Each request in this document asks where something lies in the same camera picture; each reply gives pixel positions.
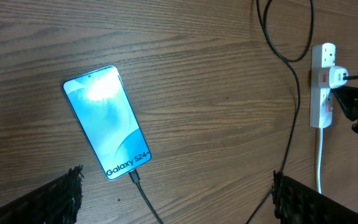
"desk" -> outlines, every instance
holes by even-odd
[[[334,42],[337,64],[358,74],[358,1],[316,0],[315,9],[312,45]],[[268,29],[287,57],[301,53],[309,25],[308,1],[272,3]],[[313,187],[310,61],[308,52],[293,64],[301,110],[285,173]],[[60,89],[110,64],[153,154],[139,174],[162,220],[244,223],[280,167],[296,101],[251,0],[0,1],[0,206],[83,164],[78,223],[156,223],[128,176],[106,180]],[[357,211],[351,124],[335,105],[322,183]],[[279,223],[271,198],[252,223]]]

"power strip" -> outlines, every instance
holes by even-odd
[[[315,45],[311,52],[310,126],[326,128],[333,122],[332,88],[346,84],[345,68],[335,66],[334,44]]]

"usb cable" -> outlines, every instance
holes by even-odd
[[[144,201],[146,202],[147,206],[149,206],[150,210],[152,211],[154,217],[157,219],[159,224],[163,224],[160,217],[158,216],[157,212],[155,212],[152,204],[147,199],[146,195],[144,194],[142,187],[140,186],[140,177],[136,170],[132,170],[129,172],[129,176],[131,177],[134,184],[136,184],[136,187],[139,189],[140,194],[142,195]]]

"electrical outlet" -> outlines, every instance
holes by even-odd
[[[335,66],[336,47],[334,44],[325,43],[315,45],[311,49],[311,87],[310,87],[310,126],[315,128],[326,128],[333,121],[333,96],[329,86],[320,87],[319,82],[328,81],[329,73],[322,71],[322,68]]]

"phone screen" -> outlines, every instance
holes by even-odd
[[[116,67],[65,81],[62,88],[107,179],[151,159]]]

